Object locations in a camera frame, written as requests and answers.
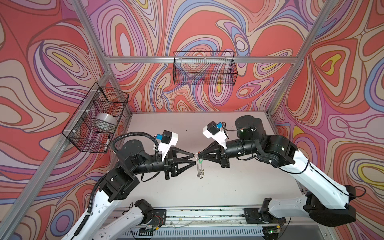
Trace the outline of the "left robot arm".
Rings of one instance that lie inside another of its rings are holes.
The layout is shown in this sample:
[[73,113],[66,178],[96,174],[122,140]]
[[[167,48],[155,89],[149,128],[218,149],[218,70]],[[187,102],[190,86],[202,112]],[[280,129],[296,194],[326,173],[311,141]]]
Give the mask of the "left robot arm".
[[130,132],[116,137],[110,147],[118,157],[115,168],[94,185],[88,208],[63,236],[64,240],[116,240],[139,226],[141,234],[153,234],[165,225],[167,211],[156,210],[146,200],[137,200],[122,216],[107,226],[103,223],[130,193],[145,180],[137,175],[165,174],[166,180],[194,167],[194,154],[177,148],[178,135],[164,131],[156,137]]

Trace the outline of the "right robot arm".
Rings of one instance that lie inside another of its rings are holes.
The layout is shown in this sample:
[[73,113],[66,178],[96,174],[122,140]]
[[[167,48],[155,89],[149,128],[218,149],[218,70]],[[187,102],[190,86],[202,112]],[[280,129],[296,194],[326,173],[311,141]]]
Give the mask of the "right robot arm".
[[255,159],[289,174],[307,189],[303,196],[294,199],[265,198],[257,213],[250,214],[253,221],[272,223],[286,217],[307,217],[326,227],[356,221],[356,209],[351,205],[358,198],[355,187],[327,176],[287,138],[266,134],[261,119],[244,115],[236,119],[235,126],[237,138],[232,141],[228,141],[224,123],[212,121],[205,126],[203,135],[214,142],[198,158],[222,168],[230,167],[230,159]]

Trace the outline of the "metal keyring disc red grip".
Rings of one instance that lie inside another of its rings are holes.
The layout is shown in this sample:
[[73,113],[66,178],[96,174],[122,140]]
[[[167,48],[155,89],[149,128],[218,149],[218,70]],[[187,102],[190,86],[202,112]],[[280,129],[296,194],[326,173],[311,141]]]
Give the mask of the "metal keyring disc red grip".
[[205,175],[204,169],[203,169],[203,164],[199,165],[198,159],[200,159],[200,158],[199,158],[197,153],[194,154],[194,156],[197,159],[197,178],[203,179],[204,175]]

